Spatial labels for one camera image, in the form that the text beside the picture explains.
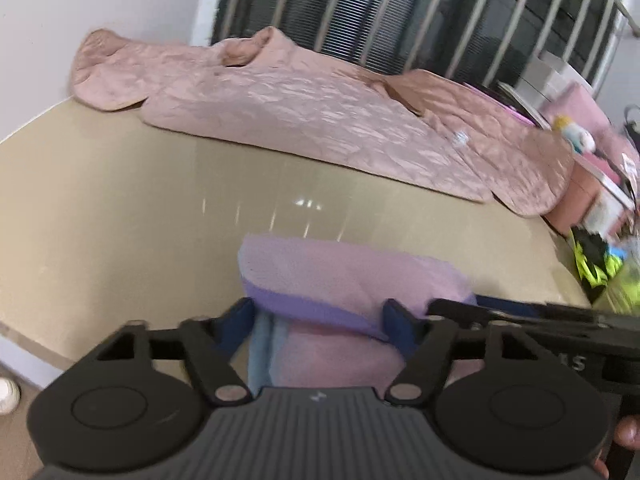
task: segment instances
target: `pink quilt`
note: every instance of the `pink quilt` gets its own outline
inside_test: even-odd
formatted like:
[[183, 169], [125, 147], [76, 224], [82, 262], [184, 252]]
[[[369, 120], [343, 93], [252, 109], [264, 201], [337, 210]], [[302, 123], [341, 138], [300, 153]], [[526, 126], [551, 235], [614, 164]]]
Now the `pink quilt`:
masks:
[[296, 46], [275, 28], [203, 47], [98, 30], [80, 46], [77, 99], [144, 102], [145, 122], [293, 153], [460, 198], [492, 194], [517, 214], [554, 207], [573, 165], [560, 136], [423, 70], [383, 76]]

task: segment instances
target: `metal window bars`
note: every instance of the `metal window bars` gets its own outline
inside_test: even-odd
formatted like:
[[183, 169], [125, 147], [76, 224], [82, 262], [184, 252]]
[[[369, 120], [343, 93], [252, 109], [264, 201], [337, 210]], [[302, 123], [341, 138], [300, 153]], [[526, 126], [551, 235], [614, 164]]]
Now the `metal window bars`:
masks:
[[[226, 10], [224, 13], [222, 29], [221, 29], [221, 32], [222, 32], [221, 39], [226, 38], [229, 35], [232, 21], [236, 14], [238, 1], [239, 0], [228, 0], [226, 4]], [[380, 25], [382, 24], [382, 21], [385, 17], [385, 13], [386, 13], [386, 9], [389, 4], [389, 1], [390, 0], [382, 0], [382, 2], [380, 3], [380, 6], [376, 9], [376, 14], [373, 20], [373, 24], [369, 30], [369, 35], [366, 38], [364, 48], [359, 58], [359, 63], [363, 66], [366, 65], [367, 57], [369, 56], [370, 50], [376, 39], [376, 35], [380, 29]], [[431, 24], [433, 23], [433, 19], [436, 15], [440, 2], [441, 0], [430, 0], [426, 13], [424, 15], [424, 18], [422, 19], [418, 27], [418, 31], [415, 36], [412, 48], [404, 64], [405, 72], [407, 70], [412, 69], [412, 67], [414, 66], [415, 59], [417, 57], [418, 51], [420, 50], [420, 46], [424, 41], [424, 38]], [[456, 69], [458, 68], [459, 63], [465, 54], [466, 48], [468, 47], [469, 41], [471, 40], [471, 37], [474, 31], [476, 30], [476, 27], [478, 26], [478, 21], [481, 18], [486, 2], [487, 0], [476, 0], [473, 6], [473, 9], [471, 11], [471, 14], [466, 22], [462, 36], [458, 40], [458, 44], [456, 45], [454, 54], [446, 70], [445, 76], [447, 78], [453, 78], [453, 76], [455, 76]], [[552, 25], [556, 18], [556, 14], [558, 13], [561, 2], [562, 0], [551, 1], [551, 5], [546, 15], [545, 22], [543, 23], [540, 34], [538, 35], [531, 57], [539, 56], [540, 52], [544, 49], [546, 40], [548, 39], [549, 33], [551, 32]], [[575, 44], [577, 43], [578, 36], [580, 35], [582, 26], [584, 25], [584, 21], [588, 13], [590, 2], [591, 0], [582, 0], [580, 4], [580, 10], [576, 17], [574, 27], [572, 28], [571, 35], [569, 36], [569, 40], [566, 43], [564, 53], [562, 54], [562, 59], [565, 61], [568, 61], [572, 53], [574, 52]], [[338, 3], [338, 0], [328, 0], [328, 3], [326, 4], [326, 9], [324, 10], [324, 15], [322, 16], [322, 21], [320, 23], [319, 30], [316, 35], [316, 40], [314, 42], [314, 50], [316, 52], [320, 52], [322, 50], [337, 3]], [[502, 37], [502, 41], [500, 42], [498, 50], [496, 51], [494, 58], [492, 59], [492, 63], [489, 67], [489, 70], [487, 71], [487, 74], [482, 82], [483, 85], [489, 86], [494, 81], [495, 75], [502, 62], [502, 58], [507, 52], [511, 39], [513, 38], [516, 28], [518, 27], [518, 23], [520, 22], [520, 18], [525, 9], [526, 3], [527, 3], [527, 0], [517, 0], [515, 7], [513, 9], [513, 12], [511, 14], [510, 20], [508, 22], [508, 25], [506, 27], [506, 31]], [[280, 25], [280, 20], [282, 18], [282, 14], [284, 12], [286, 4], [287, 4], [287, 0], [277, 0], [276, 2], [276, 7], [273, 13], [273, 17], [271, 19], [271, 24], [274, 25], [275, 27]], [[636, 24], [634, 19], [631, 17], [631, 15], [629, 14], [624, 4], [620, 0], [607, 0], [603, 15], [601, 16], [600, 23], [598, 25], [596, 37], [594, 38], [593, 45], [590, 49], [588, 59], [582, 70], [583, 77], [587, 77], [593, 68], [598, 51], [600, 49], [600, 45], [602, 44], [602, 41], [604, 39], [604, 35], [606, 33], [607, 26], [609, 24], [610, 16], [614, 6], [616, 6], [616, 13], [618, 13], [618, 16], [623, 16], [627, 20], [628, 25], [631, 28], [631, 31], [633, 32], [633, 35], [635, 37], [640, 37], [640, 27], [638, 27], [638, 24]], [[607, 59], [606, 56], [603, 56], [602, 60], [600, 61], [600, 65], [596, 70], [596, 73], [601, 73], [605, 71], [606, 67], [603, 66], [603, 64], [610, 63], [610, 62], [611, 62], [610, 58]]]

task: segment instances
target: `finger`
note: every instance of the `finger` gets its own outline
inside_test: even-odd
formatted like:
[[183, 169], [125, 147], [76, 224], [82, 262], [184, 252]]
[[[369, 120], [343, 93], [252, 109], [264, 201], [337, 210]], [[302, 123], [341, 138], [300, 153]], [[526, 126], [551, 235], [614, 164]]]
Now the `finger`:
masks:
[[602, 460], [597, 459], [595, 464], [593, 464], [593, 468], [604, 478], [609, 479], [609, 470], [607, 469], [607, 466], [604, 465], [604, 462]]
[[616, 427], [615, 440], [620, 446], [640, 450], [640, 415], [623, 418]]

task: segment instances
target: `shoe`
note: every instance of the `shoe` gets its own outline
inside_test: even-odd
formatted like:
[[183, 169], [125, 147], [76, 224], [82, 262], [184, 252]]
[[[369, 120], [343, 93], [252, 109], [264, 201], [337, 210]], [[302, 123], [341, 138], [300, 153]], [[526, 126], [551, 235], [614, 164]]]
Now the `shoe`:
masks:
[[0, 378], [0, 415], [8, 415], [20, 403], [20, 388], [11, 379]]

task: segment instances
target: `pink pillow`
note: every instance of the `pink pillow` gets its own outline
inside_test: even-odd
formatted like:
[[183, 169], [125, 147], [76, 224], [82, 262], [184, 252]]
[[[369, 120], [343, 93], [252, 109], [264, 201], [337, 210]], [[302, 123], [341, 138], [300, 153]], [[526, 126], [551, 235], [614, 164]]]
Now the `pink pillow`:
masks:
[[613, 130], [611, 126], [592, 132], [593, 140], [596, 142], [596, 148], [615, 164], [619, 170], [625, 172], [623, 153], [630, 158], [636, 165], [636, 170], [640, 171], [640, 156], [633, 142], [624, 135]]
[[551, 124], [558, 115], [569, 116], [591, 134], [610, 127], [607, 116], [587, 89], [577, 82], [571, 83], [554, 101], [542, 105], [540, 113]]

